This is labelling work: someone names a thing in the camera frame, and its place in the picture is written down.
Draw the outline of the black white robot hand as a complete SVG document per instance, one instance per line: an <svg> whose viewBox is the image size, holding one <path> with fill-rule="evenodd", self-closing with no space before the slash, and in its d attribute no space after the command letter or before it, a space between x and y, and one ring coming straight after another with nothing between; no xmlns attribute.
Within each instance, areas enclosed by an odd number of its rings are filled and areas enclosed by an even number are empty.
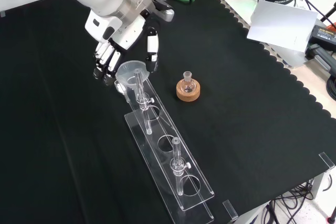
<svg viewBox="0 0 336 224"><path fill-rule="evenodd" d="M150 73L157 71L159 36L154 27L146 25L148 14L149 12L145 10L131 24L124 25L117 17L101 17L93 11L89 13L85 29L98 42L93 53L95 79L101 80L105 86L111 86L123 57L144 34L147 35L148 44L145 68Z"/></svg>

